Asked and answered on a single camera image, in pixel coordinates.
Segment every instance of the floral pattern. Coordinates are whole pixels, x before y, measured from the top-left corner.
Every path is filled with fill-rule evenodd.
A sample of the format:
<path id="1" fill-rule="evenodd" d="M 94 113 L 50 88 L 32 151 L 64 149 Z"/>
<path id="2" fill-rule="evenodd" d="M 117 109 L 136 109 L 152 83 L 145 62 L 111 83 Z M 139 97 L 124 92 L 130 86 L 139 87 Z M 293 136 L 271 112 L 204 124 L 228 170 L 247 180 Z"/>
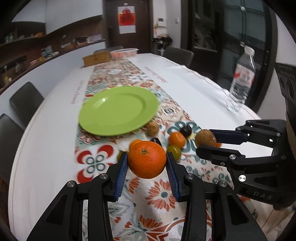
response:
<path id="1" fill-rule="evenodd" d="M 156 73 L 146 68 L 153 76 L 162 80 Z M 159 101 L 154 117 L 160 131 L 158 138 L 162 146 L 168 146 L 168 137 L 190 125 L 193 134 L 182 149 L 178 161 L 188 172 L 204 181 L 217 183 L 227 181 L 233 186 L 226 168 L 200 159 L 195 153 L 194 138 L 202 128 L 147 74 L 129 60 L 110 61 L 94 66 L 93 73 L 85 90 L 84 101 L 98 92 L 116 86 L 139 86 L 150 90 Z M 128 151 L 135 139 L 149 140 L 147 130 L 136 131 L 115 137 L 99 137 L 77 127 L 75 143 L 75 163 L 78 165 L 76 179 L 83 183 L 92 180 L 117 162 L 119 150 Z M 249 199 L 242 199 L 255 218 L 258 212 Z M 116 203 L 108 203 L 110 223 L 114 240 L 117 241 L 179 241 L 181 239 L 186 203 L 178 203 L 172 195 L 166 170 L 158 177 L 145 180 L 128 170 L 122 196 Z M 207 239 L 211 240 L 212 220 L 210 202 L 207 201 Z M 83 239 L 87 240 L 87 201 L 83 204 Z"/>

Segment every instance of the plate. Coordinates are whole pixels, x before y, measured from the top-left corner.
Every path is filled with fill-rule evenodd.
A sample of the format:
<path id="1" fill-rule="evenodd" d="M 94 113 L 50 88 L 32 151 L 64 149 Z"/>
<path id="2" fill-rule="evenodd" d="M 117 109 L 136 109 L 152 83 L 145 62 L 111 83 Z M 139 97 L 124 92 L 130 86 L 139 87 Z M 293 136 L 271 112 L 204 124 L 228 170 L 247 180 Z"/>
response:
<path id="1" fill-rule="evenodd" d="M 158 109 L 156 96 L 147 89 L 115 87 L 91 97 L 79 113 L 80 126 L 98 136 L 115 136 L 147 124 Z"/>

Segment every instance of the clear plastic container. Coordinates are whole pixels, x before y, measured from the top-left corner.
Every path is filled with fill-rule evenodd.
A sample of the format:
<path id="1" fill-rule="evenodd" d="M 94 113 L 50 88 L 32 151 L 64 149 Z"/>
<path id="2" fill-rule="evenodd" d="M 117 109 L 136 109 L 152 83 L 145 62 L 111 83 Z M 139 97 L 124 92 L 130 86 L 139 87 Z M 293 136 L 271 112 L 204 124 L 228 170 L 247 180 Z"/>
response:
<path id="1" fill-rule="evenodd" d="M 132 48 L 132 49 L 119 49 L 111 51 L 111 58 L 114 60 L 120 60 L 125 58 L 132 58 L 135 57 L 138 53 L 138 49 Z"/>
<path id="2" fill-rule="evenodd" d="M 238 112 L 249 95 L 256 72 L 253 59 L 254 54 L 255 51 L 246 46 L 244 48 L 244 54 L 237 61 L 237 67 L 226 102 L 227 108 L 232 112 Z"/>

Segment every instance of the white tablecloth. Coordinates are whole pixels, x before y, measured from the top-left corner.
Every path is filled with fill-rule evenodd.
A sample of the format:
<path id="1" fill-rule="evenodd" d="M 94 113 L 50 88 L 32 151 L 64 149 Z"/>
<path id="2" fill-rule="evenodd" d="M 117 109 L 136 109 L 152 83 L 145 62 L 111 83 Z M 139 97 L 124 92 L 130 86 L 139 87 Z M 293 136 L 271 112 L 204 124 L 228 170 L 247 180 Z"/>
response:
<path id="1" fill-rule="evenodd" d="M 234 130 L 246 120 L 259 119 L 246 106 L 237 114 L 228 111 L 225 106 L 228 92 L 184 66 L 152 54 L 139 54 L 130 61 L 203 129 Z M 75 69 L 57 85 L 22 137 L 12 167 L 8 207 L 10 228 L 20 241 L 26 240 L 52 199 L 79 171 L 79 164 L 73 163 L 78 113 L 93 68 Z M 223 147 L 237 149 L 247 157 L 271 154 L 270 148 L 252 143 Z M 252 203 L 255 208 L 261 207 L 257 201 Z M 265 206 L 259 223 L 265 234 L 278 215 L 271 205 Z"/>

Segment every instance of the upper cabinet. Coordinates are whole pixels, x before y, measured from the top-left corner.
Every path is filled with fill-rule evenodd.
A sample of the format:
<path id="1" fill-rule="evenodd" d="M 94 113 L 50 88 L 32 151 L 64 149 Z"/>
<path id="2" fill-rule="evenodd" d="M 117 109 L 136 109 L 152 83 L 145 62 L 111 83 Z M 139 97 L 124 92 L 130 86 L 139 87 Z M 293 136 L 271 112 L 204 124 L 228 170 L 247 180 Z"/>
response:
<path id="1" fill-rule="evenodd" d="M 102 0 L 47 0 L 46 34 L 70 23 L 102 14 Z"/>
<path id="2" fill-rule="evenodd" d="M 46 0 L 31 0 L 12 21 L 45 23 L 45 8 Z"/>

